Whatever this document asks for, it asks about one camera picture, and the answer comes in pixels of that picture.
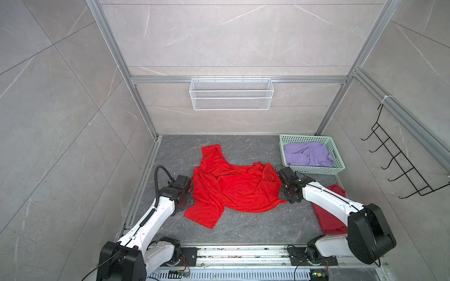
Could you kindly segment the bright red t-shirt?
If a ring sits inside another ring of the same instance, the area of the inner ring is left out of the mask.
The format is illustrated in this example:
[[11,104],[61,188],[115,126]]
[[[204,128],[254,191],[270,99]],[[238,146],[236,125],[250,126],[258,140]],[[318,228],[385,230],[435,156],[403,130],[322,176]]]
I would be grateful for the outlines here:
[[202,147],[200,166],[193,172],[195,205],[184,217],[213,229],[225,208],[263,213],[286,204],[279,198],[282,182],[269,163],[250,166],[230,164],[220,145]]

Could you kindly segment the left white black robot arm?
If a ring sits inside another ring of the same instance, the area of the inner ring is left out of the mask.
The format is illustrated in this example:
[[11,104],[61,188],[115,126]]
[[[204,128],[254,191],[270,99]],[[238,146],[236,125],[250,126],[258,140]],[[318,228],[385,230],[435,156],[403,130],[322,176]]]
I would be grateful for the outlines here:
[[192,207],[194,184],[178,176],[159,191],[159,197],[128,233],[117,242],[107,242],[100,251],[98,281],[145,281],[160,266],[178,265],[180,241],[163,237],[153,242],[163,223],[172,215]]

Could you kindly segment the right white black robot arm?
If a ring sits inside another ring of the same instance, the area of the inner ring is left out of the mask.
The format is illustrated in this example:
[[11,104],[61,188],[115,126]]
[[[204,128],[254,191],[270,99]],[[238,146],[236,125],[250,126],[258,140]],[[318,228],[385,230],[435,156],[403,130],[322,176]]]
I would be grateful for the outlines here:
[[279,170],[277,174],[282,182],[281,200],[314,203],[348,228],[345,234],[323,234],[310,240],[304,254],[299,254],[296,247],[289,245],[287,251],[292,258],[320,265],[328,258],[348,256],[370,265],[379,262],[383,255],[396,247],[394,234],[377,205],[351,201],[309,176],[298,177],[289,167]]

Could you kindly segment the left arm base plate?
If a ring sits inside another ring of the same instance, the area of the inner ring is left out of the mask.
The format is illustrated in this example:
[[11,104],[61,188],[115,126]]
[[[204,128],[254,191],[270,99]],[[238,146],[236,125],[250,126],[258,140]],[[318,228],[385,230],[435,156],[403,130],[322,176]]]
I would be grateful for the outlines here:
[[181,247],[175,249],[174,256],[166,263],[167,266],[196,266],[198,259],[198,248],[195,247]]

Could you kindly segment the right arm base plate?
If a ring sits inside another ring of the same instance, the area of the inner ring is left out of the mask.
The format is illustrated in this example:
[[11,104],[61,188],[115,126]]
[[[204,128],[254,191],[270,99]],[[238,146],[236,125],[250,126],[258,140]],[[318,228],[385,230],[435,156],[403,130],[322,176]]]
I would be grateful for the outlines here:
[[289,245],[286,248],[292,266],[337,266],[338,261],[334,256],[324,257],[311,247],[295,247]]

